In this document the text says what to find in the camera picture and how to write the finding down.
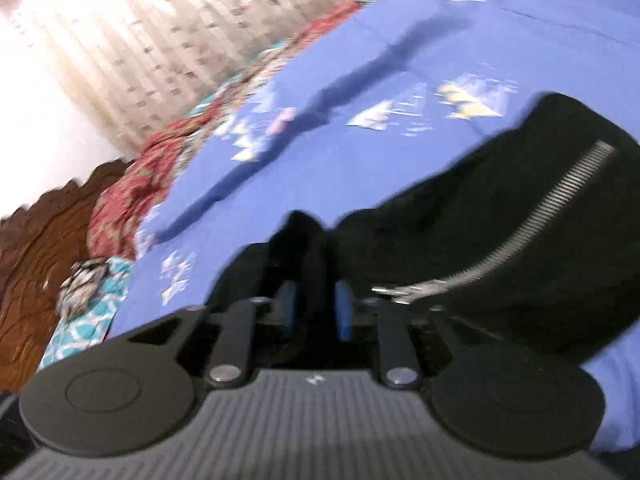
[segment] carved wooden bed frame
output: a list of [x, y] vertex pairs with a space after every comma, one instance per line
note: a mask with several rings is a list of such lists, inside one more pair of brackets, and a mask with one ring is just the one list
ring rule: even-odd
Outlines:
[[121, 160], [43, 194], [0, 221], [0, 390], [20, 393], [56, 327], [56, 297], [73, 263], [88, 257], [86, 230], [100, 193], [114, 184]]

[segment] zipper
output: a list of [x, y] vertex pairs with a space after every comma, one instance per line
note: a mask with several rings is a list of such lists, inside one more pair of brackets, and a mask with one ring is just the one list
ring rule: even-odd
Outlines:
[[601, 140], [597, 141], [538, 203], [511, 237], [475, 265], [437, 280], [428, 280], [396, 288], [374, 286], [371, 290], [376, 294], [390, 296], [392, 298], [391, 301], [395, 303], [411, 304], [421, 298], [444, 294], [459, 286], [482, 280], [527, 247], [533, 238], [564, 209], [614, 152], [615, 148], [613, 146]]

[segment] ribbed panel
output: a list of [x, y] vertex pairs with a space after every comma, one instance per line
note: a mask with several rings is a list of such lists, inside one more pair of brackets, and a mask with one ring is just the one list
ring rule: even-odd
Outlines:
[[586, 454], [544, 463], [498, 460], [445, 434], [420, 398], [366, 372], [263, 371], [209, 396], [172, 438], [123, 458], [43, 450], [8, 480], [608, 480]]

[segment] beige curtain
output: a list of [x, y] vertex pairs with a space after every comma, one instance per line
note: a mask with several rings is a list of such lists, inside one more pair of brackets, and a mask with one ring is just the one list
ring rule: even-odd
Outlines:
[[121, 149], [342, 0], [18, 0], [11, 19]]

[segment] turquoise and white fabric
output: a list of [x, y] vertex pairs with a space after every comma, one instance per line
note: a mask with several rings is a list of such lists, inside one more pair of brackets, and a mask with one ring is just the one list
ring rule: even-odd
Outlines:
[[127, 295], [127, 283], [132, 263], [120, 256], [107, 260], [109, 270], [100, 287], [89, 300], [84, 314], [71, 321], [60, 320], [38, 370], [77, 354], [104, 340], [111, 320]]

